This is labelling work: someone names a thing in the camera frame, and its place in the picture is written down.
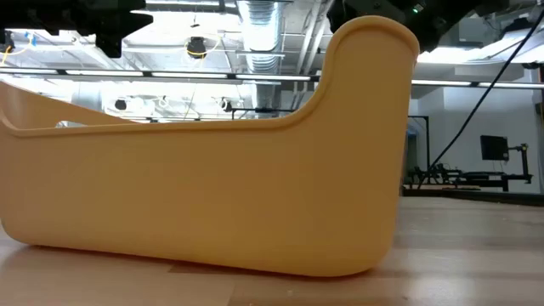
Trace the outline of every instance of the wooden table surface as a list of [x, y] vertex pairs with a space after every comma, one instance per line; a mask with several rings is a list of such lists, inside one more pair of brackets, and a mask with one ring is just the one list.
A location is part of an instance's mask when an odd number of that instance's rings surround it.
[[0, 230], [0, 305], [544, 305], [544, 209], [405, 198], [376, 269], [319, 279], [25, 246]]

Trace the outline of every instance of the black cable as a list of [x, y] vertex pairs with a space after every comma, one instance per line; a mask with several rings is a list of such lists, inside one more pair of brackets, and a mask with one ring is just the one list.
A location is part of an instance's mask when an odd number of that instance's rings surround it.
[[[476, 111], [478, 110], [478, 108], [482, 105], [482, 102], [484, 102], [485, 98], [487, 98], [488, 94], [490, 93], [491, 89], [493, 89], [493, 87], [495, 86], [495, 84], [501, 79], [502, 77], [502, 74], [504, 73], [504, 71], [508, 68], [508, 66], [510, 65], [510, 63], [512, 63], [513, 59], [516, 58], [516, 56], [518, 55], [519, 51], [521, 51], [521, 49], [524, 47], [524, 45], [529, 41], [529, 38], [533, 35], [533, 33], [536, 31], [536, 29], [538, 28], [538, 25], [542, 22], [542, 19], [544, 19], [544, 9], [542, 10], [541, 14], [538, 16], [538, 19], [536, 20], [535, 24], [530, 28], [530, 31], [529, 33], [527, 33], [527, 36], [524, 38], [524, 40], [519, 44], [519, 46], [516, 48], [516, 50], [512, 53], [512, 55], [510, 56], [510, 58], [507, 60], [507, 62], [504, 64], [504, 66], [502, 67], [502, 69], [499, 71], [499, 74], [496, 75], [495, 77], [495, 80], [493, 80], [493, 82], [491, 83], [491, 85], [485, 90], [484, 94], [482, 95], [482, 98], [480, 98], [480, 100], [478, 101], [478, 103], [476, 104], [476, 106], [474, 106], [474, 109], [470, 112], [470, 115], [468, 115], [467, 117], [467, 120], [462, 124], [461, 126], [461, 129], [459, 130], [459, 132], [457, 132], [457, 135], [456, 137], [454, 137], [451, 142], [444, 148], [444, 150], [442, 150], [442, 153], [440, 153], [440, 155], [436, 158], [436, 160], [431, 164], [431, 169], [434, 168], [434, 166], [436, 166], [436, 164], [440, 161], [440, 159], [442, 157], [444, 157], [444, 155], [447, 153], [447, 151], [451, 148], [451, 146], [459, 139], [459, 137], [461, 136], [462, 132], [465, 130], [465, 128], [467, 128], [467, 125], [468, 123], [470, 122], [470, 120], [473, 118], [474, 114], [476, 113]], [[425, 176], [423, 177], [423, 181], [425, 181], [425, 179], [428, 179], [430, 175], [430, 172], [427, 171], [425, 172]], [[417, 186], [417, 189], [420, 190], [422, 188], [422, 182], [419, 183], [419, 185]]]

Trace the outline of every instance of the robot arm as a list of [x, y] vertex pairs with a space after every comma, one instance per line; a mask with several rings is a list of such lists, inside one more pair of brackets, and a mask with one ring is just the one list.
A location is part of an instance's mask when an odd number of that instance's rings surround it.
[[122, 39], [153, 22], [150, 15], [130, 13], [143, 8], [145, 0], [2, 0], [0, 45], [10, 43], [6, 28], [44, 29], [51, 35], [76, 30], [96, 34], [96, 46], [119, 58]]
[[327, 17], [333, 32], [356, 17], [388, 17], [409, 28], [424, 52], [435, 49], [440, 38], [471, 11], [491, 14], [508, 4], [508, 0], [334, 0]]

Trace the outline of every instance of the white wall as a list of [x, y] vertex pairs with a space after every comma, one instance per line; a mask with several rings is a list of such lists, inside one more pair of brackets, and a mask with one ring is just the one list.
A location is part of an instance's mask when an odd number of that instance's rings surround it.
[[[530, 72], [516, 82], [531, 82]], [[418, 114], [430, 116], [431, 160], [434, 160], [445, 146], [455, 137], [468, 114], [476, 105], [484, 89], [441, 88], [418, 101]], [[511, 181], [512, 192], [540, 193], [539, 140], [537, 114], [533, 96], [539, 94], [530, 90], [493, 89], [478, 112], [468, 124], [465, 132], [441, 160], [451, 167], [463, 171], [501, 171], [500, 163], [482, 161], [480, 136], [505, 136], [508, 145], [522, 143], [529, 145], [528, 160], [530, 173], [535, 177], [532, 184]], [[424, 152], [418, 151], [420, 167], [424, 168]], [[521, 155], [512, 151], [510, 162], [503, 165], [505, 173], [521, 174]]]

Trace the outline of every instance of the ceiling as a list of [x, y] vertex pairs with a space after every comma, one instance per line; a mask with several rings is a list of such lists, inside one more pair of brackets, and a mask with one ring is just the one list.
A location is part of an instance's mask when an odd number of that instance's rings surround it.
[[[29, 34], [36, 38], [33, 45], [23, 54], [9, 56], [6, 66], [11, 67], [39, 67], [53, 69], [101, 69], [101, 70], [143, 70], [143, 71], [205, 71], [205, 72], [246, 72], [247, 63], [244, 51], [242, 36], [241, 18], [236, 14], [214, 14], [182, 12], [176, 9], [178, 0], [163, 0], [153, 3], [154, 11], [146, 11], [146, 14], [153, 14], [155, 22], [144, 29], [135, 32], [123, 40], [123, 56], [120, 59], [109, 59], [102, 51], [94, 46], [94, 37], [81, 37], [74, 31], [61, 31], [57, 37], [50, 36], [46, 31], [14, 31], [16, 50], [19, 51], [29, 43]], [[281, 29], [281, 47], [283, 54], [280, 64], [280, 74], [293, 74], [299, 61], [299, 55], [303, 47], [306, 29], [312, 20], [311, 12], [316, 2], [313, 0], [295, 0], [283, 2]], [[315, 74], [323, 65], [323, 55], [331, 40], [332, 33], [329, 31], [328, 20], [325, 17], [326, 2], [320, 4], [320, 13], [317, 16], [316, 27], [312, 34], [309, 46], [318, 43], [319, 48], [311, 63], [309, 73]], [[524, 15], [534, 13], [534, 7], [524, 5], [512, 12], [506, 12], [492, 19], [484, 20], [477, 16], [467, 17], [452, 29], [443, 39], [443, 44], [449, 47], [456, 42], [480, 42], [482, 45], [491, 45], [501, 34], [498, 29], [508, 25], [511, 20]], [[324, 22], [325, 31], [322, 37], [316, 35], [321, 22]], [[193, 59], [186, 52], [186, 43], [193, 36], [205, 37], [205, 44], [208, 50], [212, 49], [203, 59]], [[522, 54], [527, 54], [531, 49], [538, 49], [544, 44], [544, 33], [536, 37]], [[490, 81], [500, 69], [503, 57], [487, 58], [478, 60], [471, 65], [459, 63], [436, 64], [419, 63], [416, 67], [416, 79], [447, 79], [447, 80], [474, 80]], [[513, 81], [523, 75], [520, 65], [513, 65], [502, 78], [504, 81]], [[21, 81], [29, 88], [37, 87], [35, 81]], [[221, 97], [228, 97], [235, 100], [242, 106], [251, 106], [251, 93], [245, 85], [202, 85], [192, 88], [191, 84], [136, 84], [134, 82], [105, 82], [104, 88], [114, 88], [104, 96], [113, 101], [122, 96], [142, 96], [143, 99], [150, 99], [156, 105], [168, 105], [170, 109], [162, 107], [161, 113], [188, 114], [188, 113], [214, 113], [224, 115], [220, 112], [218, 105]], [[70, 91], [75, 90], [77, 85], [66, 80], [52, 80], [47, 85], [40, 85], [45, 88], [41, 92], [59, 99], [69, 100]], [[413, 97], [418, 99], [427, 94], [432, 88], [414, 87]], [[165, 103], [160, 97], [168, 95], [170, 101]]]

